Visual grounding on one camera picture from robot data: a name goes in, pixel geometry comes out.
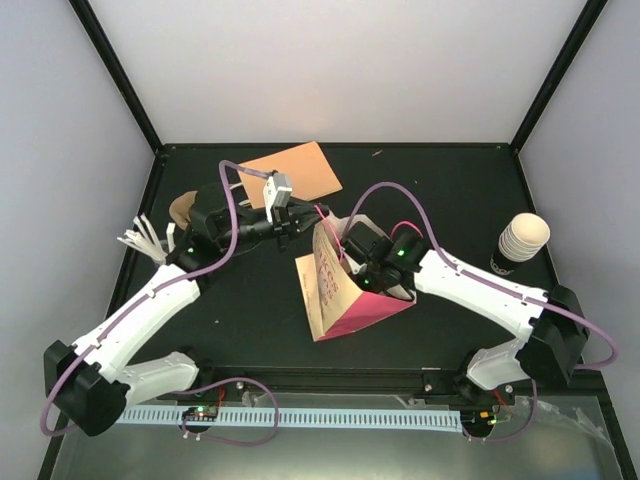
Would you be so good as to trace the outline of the cream cakes paper bag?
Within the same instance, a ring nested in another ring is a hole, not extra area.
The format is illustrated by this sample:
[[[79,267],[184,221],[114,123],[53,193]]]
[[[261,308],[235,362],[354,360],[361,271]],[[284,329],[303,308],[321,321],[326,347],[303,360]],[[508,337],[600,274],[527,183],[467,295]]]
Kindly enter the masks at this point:
[[[416,304],[415,294],[394,288],[389,296],[361,289],[350,278],[351,263],[336,239],[347,224],[329,213],[313,227],[312,252],[295,260],[312,339],[350,335]]]

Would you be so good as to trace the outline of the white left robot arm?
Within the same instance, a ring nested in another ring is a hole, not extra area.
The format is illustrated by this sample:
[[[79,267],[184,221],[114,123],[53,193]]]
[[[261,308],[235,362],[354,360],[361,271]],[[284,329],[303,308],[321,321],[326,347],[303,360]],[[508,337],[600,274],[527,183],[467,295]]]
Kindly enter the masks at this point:
[[[134,355],[177,313],[211,285],[214,272],[243,244],[273,239],[280,249],[329,214],[327,205],[298,199],[274,179],[263,207],[235,202],[211,184],[187,192],[170,207],[183,234],[156,273],[116,312],[70,344],[54,341],[43,354],[48,408],[57,407],[88,436],[104,433],[125,409],[173,392],[193,399],[214,388],[213,372],[184,351],[131,364]]]

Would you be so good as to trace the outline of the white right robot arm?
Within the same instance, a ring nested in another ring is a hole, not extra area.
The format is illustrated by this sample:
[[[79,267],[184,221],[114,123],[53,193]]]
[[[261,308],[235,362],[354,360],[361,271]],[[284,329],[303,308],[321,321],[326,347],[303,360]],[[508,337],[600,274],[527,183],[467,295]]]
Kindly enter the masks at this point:
[[[434,295],[479,314],[512,336],[492,348],[467,354],[452,377],[466,404],[479,402],[503,385],[532,379],[544,387],[568,387],[589,338],[579,323],[576,294],[507,281],[458,259],[445,262],[424,237],[405,232],[397,239],[355,223],[341,241],[351,277],[372,293]]]

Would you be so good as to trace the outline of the plain brown paper bag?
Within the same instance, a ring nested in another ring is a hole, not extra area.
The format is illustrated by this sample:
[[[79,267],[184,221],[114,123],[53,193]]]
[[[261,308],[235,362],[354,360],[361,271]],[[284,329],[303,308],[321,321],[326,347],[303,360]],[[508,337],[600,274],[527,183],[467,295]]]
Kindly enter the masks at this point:
[[[287,174],[293,186],[292,196],[305,201],[316,200],[342,189],[342,184],[317,142],[250,160],[242,163],[242,166]]]

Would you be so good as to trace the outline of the brown pulp cup carriers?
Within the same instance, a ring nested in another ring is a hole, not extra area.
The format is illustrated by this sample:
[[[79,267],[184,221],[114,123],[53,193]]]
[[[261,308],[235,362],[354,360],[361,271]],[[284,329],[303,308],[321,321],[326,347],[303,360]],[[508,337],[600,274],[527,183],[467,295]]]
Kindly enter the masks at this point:
[[[169,207],[169,215],[172,221],[185,230],[190,224],[190,209],[196,200],[197,191],[188,191],[172,201]]]

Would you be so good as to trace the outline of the white straws bundle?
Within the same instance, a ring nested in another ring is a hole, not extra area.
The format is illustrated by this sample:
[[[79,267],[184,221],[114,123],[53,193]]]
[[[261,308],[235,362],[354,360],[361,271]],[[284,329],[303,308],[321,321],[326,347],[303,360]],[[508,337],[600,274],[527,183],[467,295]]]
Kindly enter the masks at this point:
[[[133,228],[127,229],[117,240],[150,258],[156,265],[164,265],[175,249],[174,234],[176,224],[169,222],[165,229],[165,239],[161,240],[149,218],[140,214],[133,219]]]

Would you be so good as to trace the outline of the stack of paper cups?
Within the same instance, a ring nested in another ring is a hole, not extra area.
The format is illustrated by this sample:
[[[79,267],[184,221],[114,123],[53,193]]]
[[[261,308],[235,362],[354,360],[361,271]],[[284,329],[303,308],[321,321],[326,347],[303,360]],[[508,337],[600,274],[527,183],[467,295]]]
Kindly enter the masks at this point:
[[[533,213],[516,215],[499,236],[490,259],[491,269],[501,276],[510,275],[534,258],[550,236],[550,227],[540,216]]]

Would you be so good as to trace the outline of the black frame post left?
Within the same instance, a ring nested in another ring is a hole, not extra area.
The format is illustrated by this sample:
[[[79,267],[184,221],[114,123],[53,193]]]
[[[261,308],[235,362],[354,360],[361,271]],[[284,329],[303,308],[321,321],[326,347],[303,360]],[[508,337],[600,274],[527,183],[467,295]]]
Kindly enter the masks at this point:
[[[70,0],[69,4],[80,21],[94,49],[128,107],[146,142],[154,153],[163,143],[158,136],[133,84],[131,83],[116,51],[88,0]]]

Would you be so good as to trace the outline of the black frame post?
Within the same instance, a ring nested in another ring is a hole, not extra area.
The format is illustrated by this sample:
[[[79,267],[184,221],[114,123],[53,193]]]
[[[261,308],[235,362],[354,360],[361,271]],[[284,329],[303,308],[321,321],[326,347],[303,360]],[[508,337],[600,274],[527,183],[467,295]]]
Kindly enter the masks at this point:
[[[131,83],[116,51],[88,0],[70,0],[69,4],[80,21],[94,49],[128,107],[146,142],[154,153],[163,143],[158,136],[133,84]]]
[[[523,150],[607,3],[607,0],[585,2],[509,144],[510,150],[515,155]]]

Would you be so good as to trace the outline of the black frame post right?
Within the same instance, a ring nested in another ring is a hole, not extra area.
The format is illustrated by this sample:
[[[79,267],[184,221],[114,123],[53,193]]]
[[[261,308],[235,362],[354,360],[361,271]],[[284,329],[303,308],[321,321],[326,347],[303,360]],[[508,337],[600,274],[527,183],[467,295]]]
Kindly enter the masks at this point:
[[[607,0],[585,2],[509,144],[510,150],[515,155],[523,150],[607,3]]]

